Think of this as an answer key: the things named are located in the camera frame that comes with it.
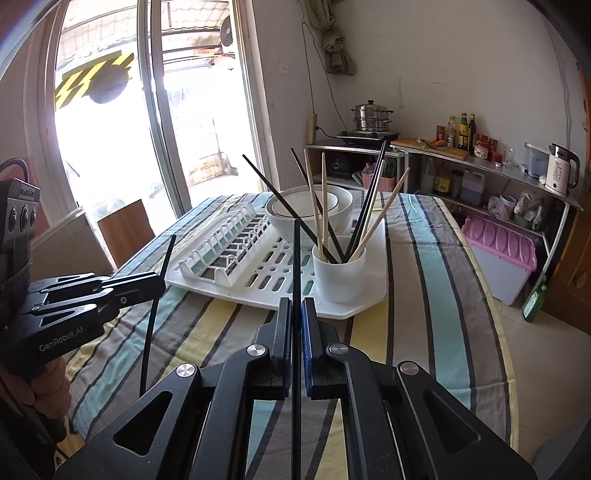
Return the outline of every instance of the sliding glass door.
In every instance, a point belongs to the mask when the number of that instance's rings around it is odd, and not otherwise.
[[[260,191],[231,17],[228,2],[70,1],[56,130],[93,222],[141,199],[158,234],[209,196]]]

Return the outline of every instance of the striped tablecloth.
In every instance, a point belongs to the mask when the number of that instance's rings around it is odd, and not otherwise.
[[[190,241],[216,214],[242,202],[263,207],[268,194],[209,199],[136,254],[117,275],[159,271],[173,233]],[[361,195],[356,196],[361,204]],[[499,314],[456,222],[438,199],[404,195],[387,215],[388,294],[348,320],[330,320],[344,341],[372,360],[413,360],[493,431],[517,448],[517,390]],[[72,453],[137,399],[150,304],[123,310],[105,334],[72,352],[69,413]],[[169,287],[160,301],[148,385],[176,365],[223,362],[249,345],[275,312]],[[257,401],[247,478],[288,478],[291,402]],[[302,472],[306,479],[346,478],[339,403],[303,400]]]

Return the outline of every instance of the wooden cutting board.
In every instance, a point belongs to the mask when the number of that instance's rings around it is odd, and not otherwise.
[[[428,153],[435,153],[438,155],[445,155],[446,157],[456,158],[458,160],[464,160],[468,156],[468,152],[465,150],[460,150],[459,148],[448,147],[446,150],[436,150],[434,148],[423,148],[421,145],[417,143],[414,138],[399,138],[398,140],[394,140],[392,145],[395,147],[403,147],[403,148],[416,148],[417,150],[422,150],[426,154]]]

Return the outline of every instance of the pink lidded storage box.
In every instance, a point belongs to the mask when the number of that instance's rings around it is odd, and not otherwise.
[[[537,268],[533,241],[509,227],[473,215],[466,219],[462,232],[494,298],[511,305]]]

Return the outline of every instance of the white tray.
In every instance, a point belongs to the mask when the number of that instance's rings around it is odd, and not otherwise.
[[[257,210],[262,215],[264,210]],[[220,217],[224,222],[227,215]],[[253,307],[278,310],[282,297],[291,297],[292,289],[292,261],[293,246],[281,239],[277,231],[269,226],[255,243],[248,255],[239,262],[239,268],[234,271],[239,275],[234,277],[230,286],[216,283],[214,280],[183,276],[179,264],[192,258],[192,253],[201,248],[203,240],[210,238],[219,230],[221,223],[214,222],[207,231],[201,233],[183,250],[175,255],[166,272],[168,285],[191,290],[210,297],[230,300]],[[378,229],[366,246],[366,276],[359,281],[365,283],[364,291],[356,300],[350,303],[333,303],[321,298],[314,285],[314,267],[311,249],[301,249],[301,288],[302,297],[314,298],[316,312],[319,317],[344,320],[362,312],[382,301],[387,292],[387,258],[385,240],[385,222],[382,220]]]

